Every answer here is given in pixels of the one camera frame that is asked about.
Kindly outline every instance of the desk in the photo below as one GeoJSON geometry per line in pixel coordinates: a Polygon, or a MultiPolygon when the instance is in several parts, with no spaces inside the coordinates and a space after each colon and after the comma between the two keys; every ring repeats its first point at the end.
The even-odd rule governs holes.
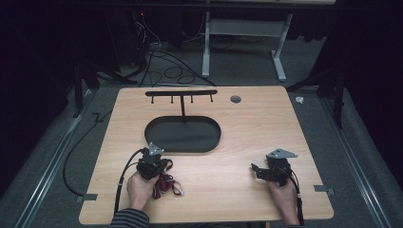
{"type": "MultiPolygon", "coordinates": [[[[96,200],[84,202],[83,224],[108,224],[113,218],[119,177],[130,156],[147,146],[144,129],[154,118],[181,115],[181,102],[170,97],[146,97],[146,91],[197,90],[207,88],[124,88],[120,91],[94,173],[87,190],[96,200]]],[[[218,94],[184,97],[186,115],[214,119],[221,127],[221,141],[206,153],[165,153],[174,166],[168,171],[183,187],[184,195],[172,192],[152,200],[146,213],[152,223],[256,221],[280,219],[264,180],[256,179],[251,162],[265,166],[265,154],[282,148],[298,154],[289,159],[299,179],[306,219],[329,219],[333,209],[328,196],[316,192],[322,185],[288,94],[281,86],[213,87],[218,94]],[[240,103],[230,101],[238,95],[240,103]]],[[[135,172],[131,168],[128,177],[135,172]]],[[[128,205],[125,185],[120,209],[128,205]]]]}
{"type": "MultiPolygon", "coordinates": [[[[244,2],[244,3],[280,3],[293,5],[320,4],[332,5],[336,0],[225,0],[224,2],[244,2]]],[[[204,33],[204,52],[202,59],[201,75],[208,77],[210,75],[210,34],[225,35],[248,35],[248,36],[271,36],[278,37],[278,46],[275,50],[271,50],[270,54],[276,68],[278,80],[285,82],[286,76],[282,67],[279,55],[284,46],[288,29],[291,26],[292,13],[288,13],[284,21],[268,22],[268,21],[245,21],[231,19],[211,19],[210,12],[205,14],[205,33],[204,33]]]]}

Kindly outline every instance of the wooden table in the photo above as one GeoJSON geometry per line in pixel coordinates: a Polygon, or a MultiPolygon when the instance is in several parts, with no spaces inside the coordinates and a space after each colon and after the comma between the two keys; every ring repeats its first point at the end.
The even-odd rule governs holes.
{"type": "MultiPolygon", "coordinates": [[[[251,162],[265,165],[265,155],[277,148],[298,154],[289,159],[297,173],[306,219],[329,219],[334,212],[328,196],[316,192],[322,185],[317,167],[299,126],[286,90],[281,86],[229,86],[187,88],[124,88],[120,91],[87,193],[96,200],[84,202],[83,224],[108,224],[113,218],[119,177],[130,156],[147,146],[144,129],[154,118],[181,115],[181,102],[170,97],[146,97],[146,91],[216,89],[213,96],[184,97],[186,115],[214,119],[221,141],[206,153],[165,153],[174,166],[168,171],[182,184],[184,195],[172,192],[152,200],[146,213],[152,223],[256,221],[280,219],[264,180],[256,179],[251,162]],[[234,104],[231,96],[241,102],[234,104]]],[[[126,172],[126,180],[135,172],[126,172]]],[[[128,205],[125,185],[120,208],[128,205]]]]}

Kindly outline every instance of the table leg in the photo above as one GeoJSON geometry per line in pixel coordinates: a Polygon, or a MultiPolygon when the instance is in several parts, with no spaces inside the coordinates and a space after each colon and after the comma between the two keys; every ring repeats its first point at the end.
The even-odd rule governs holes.
{"type": "Polygon", "coordinates": [[[275,64],[276,72],[278,75],[278,79],[281,82],[285,82],[286,77],[284,73],[284,69],[282,68],[281,60],[279,59],[279,55],[281,54],[282,47],[284,46],[285,38],[287,37],[288,29],[291,25],[291,19],[293,18],[293,14],[287,14],[287,18],[284,21],[284,25],[282,27],[281,35],[279,37],[278,48],[276,50],[272,50],[272,58],[275,64]]]}
{"type": "Polygon", "coordinates": [[[202,56],[201,76],[207,78],[210,75],[210,12],[205,13],[204,53],[202,56]]]}

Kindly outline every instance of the human hand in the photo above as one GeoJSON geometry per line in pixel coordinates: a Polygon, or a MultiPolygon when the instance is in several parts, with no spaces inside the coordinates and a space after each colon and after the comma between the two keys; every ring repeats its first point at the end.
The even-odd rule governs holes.
{"type": "Polygon", "coordinates": [[[297,190],[290,179],[283,186],[278,182],[267,181],[273,202],[278,208],[284,225],[299,225],[297,216],[297,190]]]}
{"type": "Polygon", "coordinates": [[[148,200],[151,198],[154,185],[158,178],[145,180],[139,172],[135,172],[127,181],[127,193],[130,197],[130,208],[143,211],[148,200]]]}

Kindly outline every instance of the sleeve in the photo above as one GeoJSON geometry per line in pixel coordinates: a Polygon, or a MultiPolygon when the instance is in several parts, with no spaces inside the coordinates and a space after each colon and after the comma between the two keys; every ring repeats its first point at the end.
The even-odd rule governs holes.
{"type": "Polygon", "coordinates": [[[147,228],[149,224],[149,217],[146,213],[126,208],[115,214],[113,220],[110,222],[110,228],[147,228]]]}

